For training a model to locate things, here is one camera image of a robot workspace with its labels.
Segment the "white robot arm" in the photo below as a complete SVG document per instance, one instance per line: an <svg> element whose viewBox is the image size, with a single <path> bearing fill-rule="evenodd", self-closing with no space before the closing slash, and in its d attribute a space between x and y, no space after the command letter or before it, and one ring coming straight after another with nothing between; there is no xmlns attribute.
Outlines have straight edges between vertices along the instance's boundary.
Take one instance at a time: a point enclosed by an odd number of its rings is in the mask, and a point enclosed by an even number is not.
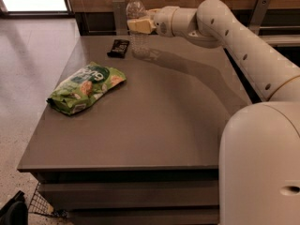
<svg viewBox="0 0 300 225"><path fill-rule="evenodd" d="M222 134L220 225L300 225L300 68L220 0L151 9L127 26L225 48L261 98L233 115Z"/></svg>

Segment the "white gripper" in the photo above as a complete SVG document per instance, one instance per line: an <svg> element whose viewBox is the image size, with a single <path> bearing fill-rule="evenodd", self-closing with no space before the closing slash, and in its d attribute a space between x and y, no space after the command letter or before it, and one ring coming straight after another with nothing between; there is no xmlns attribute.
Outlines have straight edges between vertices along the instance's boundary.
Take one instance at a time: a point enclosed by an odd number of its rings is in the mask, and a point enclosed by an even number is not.
<svg viewBox="0 0 300 225"><path fill-rule="evenodd" d="M130 31L142 34L151 34L153 31L162 37L173 38L173 15L178 7L152 8L147 10L150 17L154 17L154 21L149 18L131 19L127 21Z"/></svg>

